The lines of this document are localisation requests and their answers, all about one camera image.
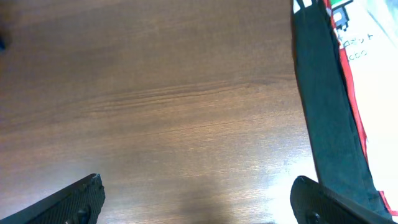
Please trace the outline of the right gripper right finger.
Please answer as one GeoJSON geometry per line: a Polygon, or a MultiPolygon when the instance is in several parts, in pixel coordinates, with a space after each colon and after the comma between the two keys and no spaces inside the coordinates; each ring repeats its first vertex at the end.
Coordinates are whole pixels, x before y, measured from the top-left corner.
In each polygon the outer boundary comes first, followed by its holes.
{"type": "Polygon", "coordinates": [[[304,175],[293,182],[290,204],[298,224],[394,224],[304,175]]]}

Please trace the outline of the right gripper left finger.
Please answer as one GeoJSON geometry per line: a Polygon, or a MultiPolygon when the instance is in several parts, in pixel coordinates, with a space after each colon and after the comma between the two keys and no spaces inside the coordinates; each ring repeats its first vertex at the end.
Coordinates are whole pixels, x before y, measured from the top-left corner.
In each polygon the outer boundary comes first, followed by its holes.
{"type": "Polygon", "coordinates": [[[99,174],[90,174],[1,220],[3,224],[96,224],[105,192],[99,174]]]}

